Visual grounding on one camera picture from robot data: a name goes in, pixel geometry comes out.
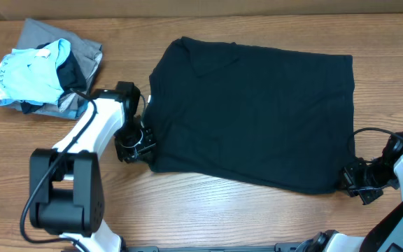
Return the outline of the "black t-shirt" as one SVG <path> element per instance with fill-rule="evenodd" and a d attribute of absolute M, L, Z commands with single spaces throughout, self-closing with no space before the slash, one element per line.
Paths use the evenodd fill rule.
<path fill-rule="evenodd" d="M 154 172 L 328 194 L 352 160 L 350 55 L 181 37 L 149 79 Z"/>

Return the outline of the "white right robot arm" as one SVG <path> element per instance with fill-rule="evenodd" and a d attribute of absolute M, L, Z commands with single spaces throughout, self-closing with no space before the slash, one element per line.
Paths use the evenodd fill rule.
<path fill-rule="evenodd" d="M 360 197 L 364 205 L 372 203 L 392 187 L 401 192 L 401 203 L 395 207 L 365 237 L 353 237 L 336 230 L 319 232 L 314 238 L 303 241 L 297 251 L 403 251 L 403 131 L 393 133 L 375 127 L 364 131 L 384 132 L 390 135 L 382 156 L 371 161 L 356 158 L 340 173 L 339 189 L 350 197 Z"/>

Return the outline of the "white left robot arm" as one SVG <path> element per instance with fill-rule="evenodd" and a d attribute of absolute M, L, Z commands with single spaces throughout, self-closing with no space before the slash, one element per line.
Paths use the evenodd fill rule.
<path fill-rule="evenodd" d="M 126 251 L 124 239 L 104 220 L 105 202 L 99 167 L 109 141 L 119 161 L 152 162 L 156 139 L 137 115 L 145 98 L 130 82 L 115 89 L 97 89 L 74 128 L 50 149 L 37 148 L 29 159 L 29 198 L 20 216 L 51 235 L 50 243 L 71 242 L 78 251 Z"/>

